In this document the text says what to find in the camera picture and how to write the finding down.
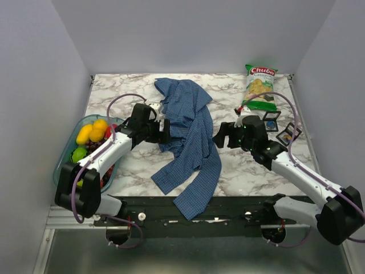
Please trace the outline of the blue checked shirt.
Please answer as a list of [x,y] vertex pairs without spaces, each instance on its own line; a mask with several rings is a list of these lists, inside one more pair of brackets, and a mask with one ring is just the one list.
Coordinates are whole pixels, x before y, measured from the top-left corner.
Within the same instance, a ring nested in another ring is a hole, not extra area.
[[217,187],[222,169],[213,141],[213,121],[208,110],[212,97],[192,80],[157,78],[156,89],[164,96],[163,114],[170,121],[171,141],[160,145],[173,153],[174,160],[152,175],[152,180],[168,194],[193,181],[173,201],[187,220],[203,213]]

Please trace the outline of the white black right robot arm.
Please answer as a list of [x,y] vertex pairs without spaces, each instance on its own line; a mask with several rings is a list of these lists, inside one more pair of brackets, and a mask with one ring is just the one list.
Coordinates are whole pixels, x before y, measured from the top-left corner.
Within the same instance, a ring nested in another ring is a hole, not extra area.
[[276,195],[262,210],[266,222],[290,219],[309,225],[334,245],[342,244],[364,225],[359,191],[343,188],[303,166],[287,147],[269,139],[259,116],[241,116],[236,122],[221,123],[213,140],[223,148],[226,138],[229,148],[249,152],[258,164],[286,178],[311,199],[311,203],[305,203]]

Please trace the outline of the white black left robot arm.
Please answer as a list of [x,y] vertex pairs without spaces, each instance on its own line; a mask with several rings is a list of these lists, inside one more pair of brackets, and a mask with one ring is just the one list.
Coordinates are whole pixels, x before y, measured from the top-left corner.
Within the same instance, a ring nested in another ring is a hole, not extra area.
[[65,163],[60,171],[55,204],[85,218],[107,215],[113,225],[123,224],[127,217],[124,202],[103,195],[100,181],[113,164],[141,142],[170,141],[168,119],[160,131],[162,109],[162,103],[135,104],[127,121],[117,126],[115,133],[91,155],[76,163]]

